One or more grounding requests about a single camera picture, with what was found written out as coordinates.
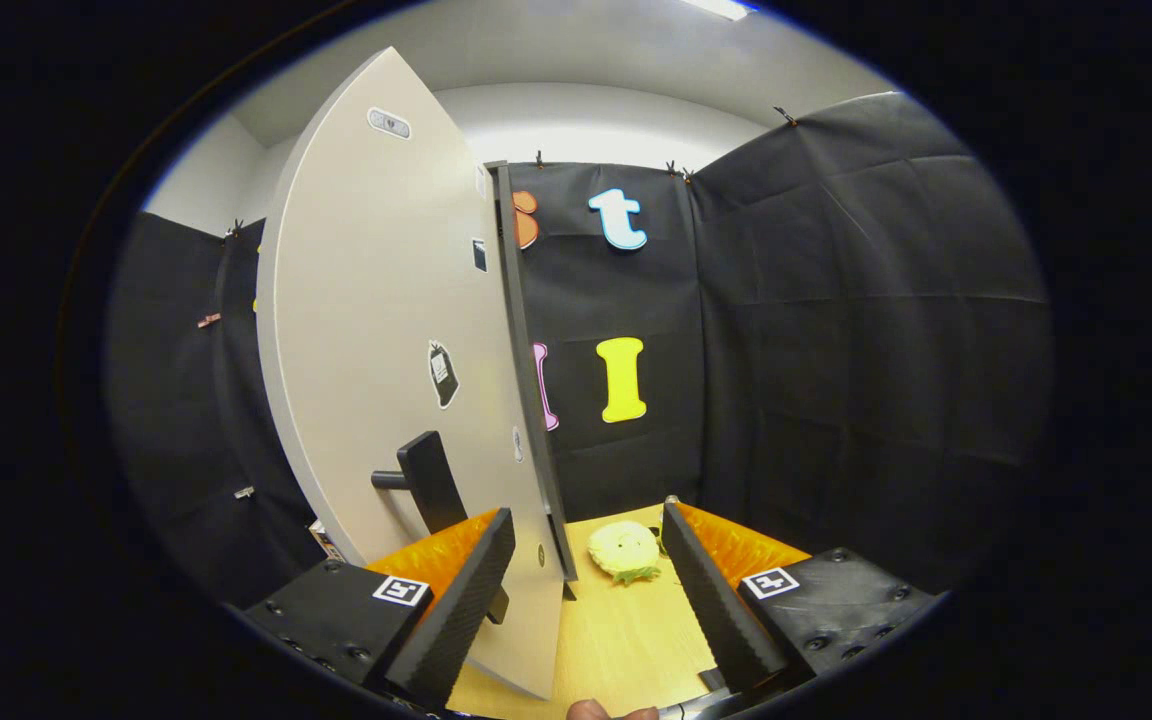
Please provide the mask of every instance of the white wall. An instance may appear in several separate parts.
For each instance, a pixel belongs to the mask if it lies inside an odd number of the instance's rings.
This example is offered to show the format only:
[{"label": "white wall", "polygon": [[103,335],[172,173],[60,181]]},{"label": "white wall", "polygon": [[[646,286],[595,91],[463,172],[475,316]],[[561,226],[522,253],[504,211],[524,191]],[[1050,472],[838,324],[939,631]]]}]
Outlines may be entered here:
[{"label": "white wall", "polygon": [[300,141],[300,132],[279,142],[278,145],[262,152],[262,158],[252,169],[252,176],[247,182],[243,190],[242,202],[238,205],[241,211],[237,218],[243,218],[244,222],[251,223],[270,214],[270,202],[274,199],[274,188],[278,185],[278,177],[283,174],[283,165],[287,164],[291,147]]},{"label": "white wall", "polygon": [[536,82],[434,93],[483,162],[615,162],[698,170],[767,127],[662,94]]},{"label": "white wall", "polygon": [[[615,162],[698,170],[768,128],[662,94],[576,83],[508,83],[435,92],[482,162]],[[265,149],[233,115],[199,137],[145,210],[225,234],[268,217],[300,135]]]},{"label": "white wall", "polygon": [[221,236],[244,217],[248,181],[267,154],[237,119],[223,115],[175,161],[143,209]]}]

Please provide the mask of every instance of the yellow sponge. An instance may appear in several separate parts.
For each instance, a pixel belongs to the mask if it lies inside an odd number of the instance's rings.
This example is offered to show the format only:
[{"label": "yellow sponge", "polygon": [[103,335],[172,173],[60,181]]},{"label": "yellow sponge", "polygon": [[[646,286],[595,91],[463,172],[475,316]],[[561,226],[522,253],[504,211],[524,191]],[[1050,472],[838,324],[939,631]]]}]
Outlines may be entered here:
[{"label": "yellow sponge", "polygon": [[589,555],[617,583],[652,579],[660,574],[660,547],[652,530],[631,520],[602,525],[589,537]]}]

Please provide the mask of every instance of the black door handle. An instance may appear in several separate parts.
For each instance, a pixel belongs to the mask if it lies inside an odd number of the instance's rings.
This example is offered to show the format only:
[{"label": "black door handle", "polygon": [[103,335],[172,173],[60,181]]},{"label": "black door handle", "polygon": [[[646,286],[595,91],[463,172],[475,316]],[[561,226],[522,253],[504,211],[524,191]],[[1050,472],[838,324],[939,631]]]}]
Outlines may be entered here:
[{"label": "black door handle", "polygon": [[[470,518],[456,490],[456,479],[452,478],[444,439],[435,430],[426,430],[399,447],[397,465],[402,468],[397,473],[393,470],[372,471],[371,487],[412,493],[416,510],[420,511],[420,520],[425,521],[431,535]],[[509,596],[500,588],[488,607],[488,620],[495,626],[503,623],[508,607]]]}]

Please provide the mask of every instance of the white door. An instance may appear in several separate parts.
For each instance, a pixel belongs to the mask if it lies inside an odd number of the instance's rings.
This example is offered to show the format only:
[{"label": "white door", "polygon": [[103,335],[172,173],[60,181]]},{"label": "white door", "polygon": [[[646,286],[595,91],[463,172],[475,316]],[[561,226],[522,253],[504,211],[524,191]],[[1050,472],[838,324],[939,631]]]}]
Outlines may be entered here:
[{"label": "white door", "polygon": [[370,482],[425,430],[442,437],[470,516],[511,507],[509,609],[501,626],[484,621],[470,662],[548,698],[562,569],[522,414],[493,191],[397,52],[373,55],[279,179],[256,327],[283,450],[349,562],[429,535],[408,493]]}]

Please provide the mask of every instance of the human hand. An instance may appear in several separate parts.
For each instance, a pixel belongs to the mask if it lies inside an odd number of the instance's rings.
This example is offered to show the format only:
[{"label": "human hand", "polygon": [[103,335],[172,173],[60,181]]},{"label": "human hand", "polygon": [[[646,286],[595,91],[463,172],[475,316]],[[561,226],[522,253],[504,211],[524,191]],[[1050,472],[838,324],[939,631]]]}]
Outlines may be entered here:
[{"label": "human hand", "polygon": [[[597,700],[582,700],[567,708],[567,720],[612,720],[612,715]],[[626,720],[660,720],[660,711],[654,707],[635,710]]]}]

